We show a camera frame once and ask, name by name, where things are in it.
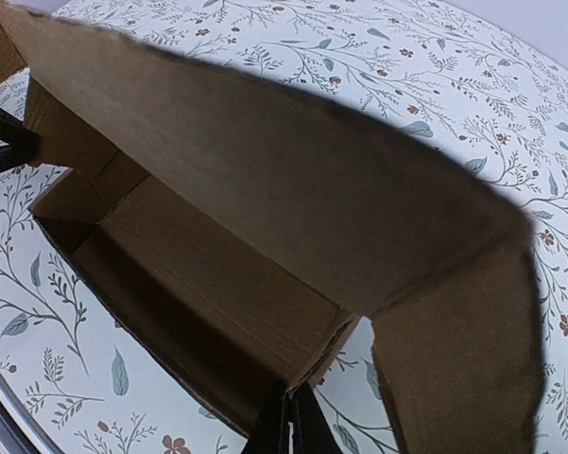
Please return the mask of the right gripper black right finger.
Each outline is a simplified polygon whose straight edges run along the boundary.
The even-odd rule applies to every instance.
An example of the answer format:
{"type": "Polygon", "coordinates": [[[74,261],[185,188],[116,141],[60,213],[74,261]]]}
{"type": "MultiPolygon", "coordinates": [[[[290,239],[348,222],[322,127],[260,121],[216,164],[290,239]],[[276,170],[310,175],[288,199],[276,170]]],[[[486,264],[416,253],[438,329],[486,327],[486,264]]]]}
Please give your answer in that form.
{"type": "Polygon", "coordinates": [[[340,454],[336,439],[308,384],[300,385],[294,392],[290,409],[294,453],[340,454]]]}

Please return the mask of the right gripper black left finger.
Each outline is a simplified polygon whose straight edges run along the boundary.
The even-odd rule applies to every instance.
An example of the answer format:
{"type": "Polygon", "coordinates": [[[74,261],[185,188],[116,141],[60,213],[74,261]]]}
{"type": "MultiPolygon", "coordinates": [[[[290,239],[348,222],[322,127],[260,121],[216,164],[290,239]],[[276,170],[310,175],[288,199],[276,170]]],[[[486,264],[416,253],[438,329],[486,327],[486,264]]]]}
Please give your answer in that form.
{"type": "Polygon", "coordinates": [[[287,384],[276,380],[266,396],[248,438],[248,454],[288,454],[287,384]]]}

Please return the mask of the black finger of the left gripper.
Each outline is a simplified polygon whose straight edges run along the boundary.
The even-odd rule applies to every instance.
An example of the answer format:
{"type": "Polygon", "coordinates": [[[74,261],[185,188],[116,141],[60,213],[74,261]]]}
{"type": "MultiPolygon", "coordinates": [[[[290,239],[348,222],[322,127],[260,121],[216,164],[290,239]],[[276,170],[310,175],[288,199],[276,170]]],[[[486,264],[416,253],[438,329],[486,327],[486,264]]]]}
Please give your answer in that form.
{"type": "Polygon", "coordinates": [[[40,136],[0,108],[0,173],[27,164],[38,156],[40,136]]]}

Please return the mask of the brown cardboard box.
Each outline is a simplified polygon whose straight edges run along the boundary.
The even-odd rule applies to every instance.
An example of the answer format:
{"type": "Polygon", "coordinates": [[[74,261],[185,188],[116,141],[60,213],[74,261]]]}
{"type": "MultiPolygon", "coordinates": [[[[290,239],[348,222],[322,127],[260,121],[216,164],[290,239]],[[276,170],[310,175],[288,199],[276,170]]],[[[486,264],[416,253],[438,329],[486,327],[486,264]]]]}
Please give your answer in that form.
{"type": "Polygon", "coordinates": [[[276,380],[340,453],[530,453],[530,219],[335,96],[0,1],[0,108],[60,175],[28,207],[100,304],[245,443],[276,380]]]}

